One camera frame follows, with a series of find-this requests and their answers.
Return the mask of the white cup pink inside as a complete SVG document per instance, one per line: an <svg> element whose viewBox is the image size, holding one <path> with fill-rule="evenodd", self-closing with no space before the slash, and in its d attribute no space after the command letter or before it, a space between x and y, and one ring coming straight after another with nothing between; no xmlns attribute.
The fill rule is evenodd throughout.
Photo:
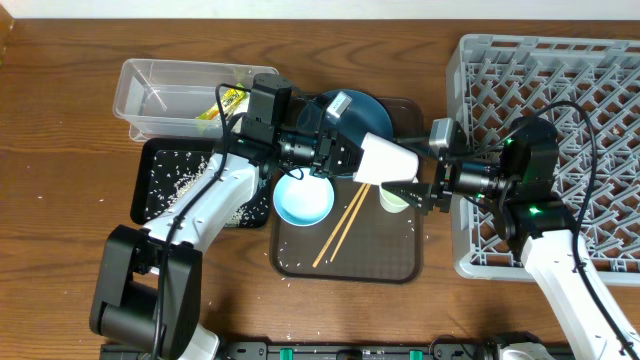
<svg viewBox="0 0 640 360"><path fill-rule="evenodd" d="M398 144L367 133L361 144L363 155L353 181L371 185L412 181L419 169L418 156Z"/></svg>

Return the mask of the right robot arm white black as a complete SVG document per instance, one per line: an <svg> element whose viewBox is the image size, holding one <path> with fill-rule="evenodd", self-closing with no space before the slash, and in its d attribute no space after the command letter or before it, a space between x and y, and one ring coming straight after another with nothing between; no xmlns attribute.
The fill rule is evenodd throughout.
<svg viewBox="0 0 640 360"><path fill-rule="evenodd" d="M383 189L422 214L446 212L454 197L479 201L496 234L543 291L578 359L636 359L639 334L588 256L579 222L552 192L559 158L555 126L516 120L496 164L468 154L461 127L435 122L429 145L438 158L432 183L386 182Z"/></svg>

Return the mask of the white cup green inside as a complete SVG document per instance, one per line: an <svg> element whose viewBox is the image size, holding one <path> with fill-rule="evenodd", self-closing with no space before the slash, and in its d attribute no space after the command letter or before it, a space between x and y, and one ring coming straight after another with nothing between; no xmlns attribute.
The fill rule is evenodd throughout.
<svg viewBox="0 0 640 360"><path fill-rule="evenodd" d="M382 208L389 213L400 213L409 207L406 201L385 190L382 186L378 187L378 192Z"/></svg>

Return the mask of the light blue small bowl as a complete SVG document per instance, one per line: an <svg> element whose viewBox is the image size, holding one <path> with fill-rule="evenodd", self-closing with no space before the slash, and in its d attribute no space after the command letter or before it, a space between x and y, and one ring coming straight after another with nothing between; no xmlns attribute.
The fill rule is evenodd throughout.
<svg viewBox="0 0 640 360"><path fill-rule="evenodd" d="M328 179L311 175L309 168L295 170L294 174L297 176L283 175L275 185L273 204L276 213L293 226L316 225L333 208L334 187Z"/></svg>

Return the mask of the yellow green snack wrapper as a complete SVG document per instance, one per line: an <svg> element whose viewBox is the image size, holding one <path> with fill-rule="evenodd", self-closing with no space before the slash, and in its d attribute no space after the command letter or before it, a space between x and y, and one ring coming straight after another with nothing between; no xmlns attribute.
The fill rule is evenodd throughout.
<svg viewBox="0 0 640 360"><path fill-rule="evenodd" d="M216 120L220 117L220 111L226 115L232 114L245 100L249 98L250 91L246 90L240 83L235 88L228 88L220 96L220 104L215 103L210 109L204 111L196 117L197 120Z"/></svg>

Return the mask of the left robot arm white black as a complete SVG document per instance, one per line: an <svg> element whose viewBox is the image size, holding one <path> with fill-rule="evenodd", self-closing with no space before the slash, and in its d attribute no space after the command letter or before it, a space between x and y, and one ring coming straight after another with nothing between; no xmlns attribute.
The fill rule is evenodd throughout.
<svg viewBox="0 0 640 360"><path fill-rule="evenodd" d="M153 359L213 359L220 339L200 324L203 256L223 225L278 169L319 178L354 173L363 151L335 128L288 128L295 85L260 73L248 110L220 117L223 136L189 191L140 229L108 236L89 315L98 335Z"/></svg>

